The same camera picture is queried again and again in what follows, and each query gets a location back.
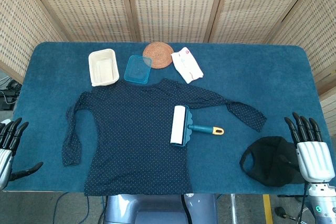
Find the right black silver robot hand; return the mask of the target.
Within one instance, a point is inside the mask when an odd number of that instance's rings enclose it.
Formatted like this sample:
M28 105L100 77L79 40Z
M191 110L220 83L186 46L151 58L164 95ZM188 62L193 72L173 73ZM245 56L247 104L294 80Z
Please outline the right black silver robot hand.
M319 125L313 118L297 113L294 121L285 117L294 143L302 177L309 183L328 183L335 178L329 147L322 139Z

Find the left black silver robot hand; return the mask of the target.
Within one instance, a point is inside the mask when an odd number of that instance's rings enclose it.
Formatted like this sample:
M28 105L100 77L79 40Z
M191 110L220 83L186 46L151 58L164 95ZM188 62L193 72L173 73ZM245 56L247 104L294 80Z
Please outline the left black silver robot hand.
M22 118L18 118L15 121L7 119L1 122L1 191L7 187L9 182L37 172L44 164L39 162L29 169L12 172L12 165L20 139L29 125L28 122L20 125L21 122Z

